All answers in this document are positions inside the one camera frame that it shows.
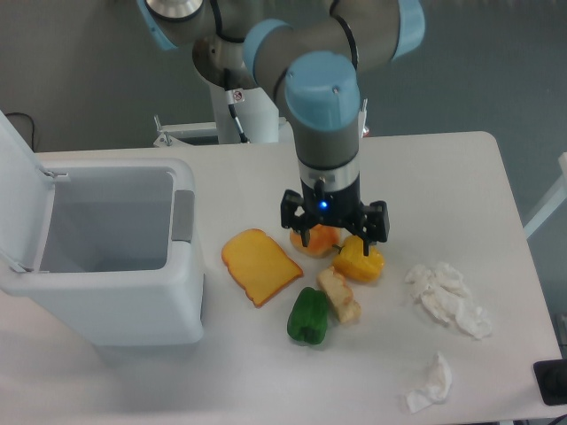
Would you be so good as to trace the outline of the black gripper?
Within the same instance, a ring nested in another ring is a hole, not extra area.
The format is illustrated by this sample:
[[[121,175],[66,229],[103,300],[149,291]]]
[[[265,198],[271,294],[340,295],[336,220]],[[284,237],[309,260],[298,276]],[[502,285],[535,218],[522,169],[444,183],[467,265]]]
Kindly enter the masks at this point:
[[[361,201],[360,177],[348,187],[324,192],[319,198],[315,190],[301,183],[302,195],[287,189],[280,204],[281,226],[300,235],[303,246],[310,241],[309,229],[316,224],[347,228],[362,240],[362,253],[368,256],[370,247],[388,240],[390,221],[387,203],[383,200],[364,205]]]

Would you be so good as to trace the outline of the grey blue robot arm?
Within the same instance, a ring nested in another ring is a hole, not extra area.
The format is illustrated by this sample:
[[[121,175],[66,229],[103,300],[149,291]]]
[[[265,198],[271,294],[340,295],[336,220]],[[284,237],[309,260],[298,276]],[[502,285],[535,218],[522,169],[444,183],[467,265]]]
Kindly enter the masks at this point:
[[[166,48],[206,48],[201,73],[216,85],[262,89],[291,125],[301,191],[287,190],[281,224],[308,243],[316,225],[343,228],[362,249],[387,240],[383,201],[360,195],[365,104],[358,73],[416,49],[425,32],[417,1],[334,1],[328,18],[296,29],[265,15],[261,1],[142,1]]]

